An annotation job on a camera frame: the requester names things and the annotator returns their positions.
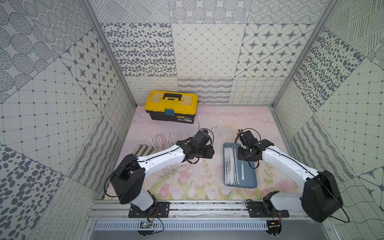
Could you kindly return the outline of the blue plastic storage tray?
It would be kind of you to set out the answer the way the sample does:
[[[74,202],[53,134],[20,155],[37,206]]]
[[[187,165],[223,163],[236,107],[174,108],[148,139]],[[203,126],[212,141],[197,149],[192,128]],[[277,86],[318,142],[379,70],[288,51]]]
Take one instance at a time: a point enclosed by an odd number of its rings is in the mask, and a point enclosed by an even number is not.
[[[254,162],[239,159],[238,143],[224,143],[224,184],[228,187],[254,189],[257,187],[257,175]]]

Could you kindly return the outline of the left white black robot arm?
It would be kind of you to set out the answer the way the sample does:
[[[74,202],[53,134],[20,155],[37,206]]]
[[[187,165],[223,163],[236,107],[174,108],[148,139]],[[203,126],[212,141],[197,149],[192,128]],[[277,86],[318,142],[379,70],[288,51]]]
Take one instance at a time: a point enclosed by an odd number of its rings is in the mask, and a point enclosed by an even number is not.
[[[152,214],[156,211],[157,202],[149,191],[143,189],[145,179],[172,165],[196,164],[200,159],[212,159],[214,140],[213,132],[203,128],[161,152],[142,157],[129,154],[106,182],[111,183],[120,204],[131,204],[146,214]]]

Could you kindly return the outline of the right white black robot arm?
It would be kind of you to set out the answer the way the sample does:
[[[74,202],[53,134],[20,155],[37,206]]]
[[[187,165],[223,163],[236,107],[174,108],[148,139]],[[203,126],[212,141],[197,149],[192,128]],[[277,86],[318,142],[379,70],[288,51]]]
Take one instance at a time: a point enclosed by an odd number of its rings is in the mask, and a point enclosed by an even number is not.
[[[238,159],[246,162],[264,161],[291,178],[302,190],[301,194],[273,191],[263,198],[263,211],[294,211],[307,214],[312,220],[322,223],[342,210],[344,203],[334,175],[310,168],[288,156],[271,141],[256,138],[251,129],[239,130],[237,139],[243,145],[238,150]]]

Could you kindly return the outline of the pink floral table mat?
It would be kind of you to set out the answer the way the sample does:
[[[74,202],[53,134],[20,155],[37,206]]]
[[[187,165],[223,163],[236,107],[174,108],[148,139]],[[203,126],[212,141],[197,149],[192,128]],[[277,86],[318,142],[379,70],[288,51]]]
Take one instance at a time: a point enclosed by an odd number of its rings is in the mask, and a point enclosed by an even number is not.
[[[265,162],[256,169],[256,188],[234,188],[224,184],[223,145],[233,142],[239,129],[250,128],[254,135],[260,134],[282,151],[286,149],[268,107],[199,106],[193,124],[154,121],[144,107],[138,107],[119,160],[133,153],[139,144],[164,144],[167,148],[168,136],[184,140],[201,128],[214,129],[214,157],[165,168],[145,180],[145,190],[159,200],[260,200],[272,191],[301,192],[291,178]]]

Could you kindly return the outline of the yellow black toolbox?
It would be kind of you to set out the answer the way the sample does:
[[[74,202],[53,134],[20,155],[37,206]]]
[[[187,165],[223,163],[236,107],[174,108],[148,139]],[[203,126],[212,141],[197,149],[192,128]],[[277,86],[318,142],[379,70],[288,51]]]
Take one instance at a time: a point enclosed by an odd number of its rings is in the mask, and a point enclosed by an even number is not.
[[[195,94],[152,91],[145,110],[152,120],[193,124],[198,101]]]

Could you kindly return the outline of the right controller board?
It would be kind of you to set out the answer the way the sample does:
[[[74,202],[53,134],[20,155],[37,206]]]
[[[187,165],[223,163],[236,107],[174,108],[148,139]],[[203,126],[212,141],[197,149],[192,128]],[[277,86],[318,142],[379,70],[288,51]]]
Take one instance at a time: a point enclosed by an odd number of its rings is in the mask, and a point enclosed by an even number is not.
[[[280,222],[267,221],[267,230],[266,232],[271,237],[278,237],[282,231],[282,224]]]

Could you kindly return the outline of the controller board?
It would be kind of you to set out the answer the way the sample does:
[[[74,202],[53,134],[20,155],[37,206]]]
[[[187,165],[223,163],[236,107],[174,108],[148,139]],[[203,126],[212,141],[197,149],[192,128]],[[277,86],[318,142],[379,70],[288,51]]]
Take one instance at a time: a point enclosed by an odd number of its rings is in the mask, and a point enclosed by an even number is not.
[[[140,226],[139,226],[139,230],[140,231],[150,231],[152,229],[152,224],[149,223],[149,222],[146,222],[146,221],[141,221],[140,222]]]
[[[267,230],[266,232],[271,237],[278,237],[282,231],[282,224],[280,222],[267,221]]]

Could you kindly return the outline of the left controller board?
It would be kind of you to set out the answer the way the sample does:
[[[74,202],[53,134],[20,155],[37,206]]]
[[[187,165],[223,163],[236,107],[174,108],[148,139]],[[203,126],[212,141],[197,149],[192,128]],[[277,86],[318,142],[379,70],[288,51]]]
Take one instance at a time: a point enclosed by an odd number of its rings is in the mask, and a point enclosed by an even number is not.
[[[149,223],[149,222],[146,222],[146,221],[141,221],[140,222],[140,226],[139,226],[139,230],[140,231],[150,231],[152,229],[152,224]]]

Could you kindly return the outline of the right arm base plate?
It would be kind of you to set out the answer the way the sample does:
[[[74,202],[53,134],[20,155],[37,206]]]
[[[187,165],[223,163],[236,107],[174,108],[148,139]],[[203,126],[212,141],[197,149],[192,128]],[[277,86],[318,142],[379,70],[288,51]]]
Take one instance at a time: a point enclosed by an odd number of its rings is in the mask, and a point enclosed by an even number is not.
[[[278,211],[273,206],[265,204],[264,202],[254,202],[247,200],[245,206],[248,209],[250,218],[289,218],[288,211]]]

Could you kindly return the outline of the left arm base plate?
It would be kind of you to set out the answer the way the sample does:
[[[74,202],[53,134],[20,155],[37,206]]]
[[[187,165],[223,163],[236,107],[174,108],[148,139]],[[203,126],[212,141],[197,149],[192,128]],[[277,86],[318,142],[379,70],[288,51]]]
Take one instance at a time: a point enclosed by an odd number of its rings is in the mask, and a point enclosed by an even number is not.
[[[131,205],[129,218],[168,218],[170,202],[156,202],[147,210],[142,211],[138,206]]]

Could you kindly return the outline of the aluminium mounting rail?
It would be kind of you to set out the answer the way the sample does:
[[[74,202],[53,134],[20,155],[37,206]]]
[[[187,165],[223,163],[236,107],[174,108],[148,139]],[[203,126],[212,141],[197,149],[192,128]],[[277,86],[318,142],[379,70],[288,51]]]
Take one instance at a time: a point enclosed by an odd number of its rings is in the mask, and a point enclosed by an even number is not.
[[[86,213],[87,220],[125,220],[151,219],[162,220],[278,220],[280,214],[262,211],[262,201],[167,201],[158,202],[154,211],[146,214],[119,201],[93,201]]]

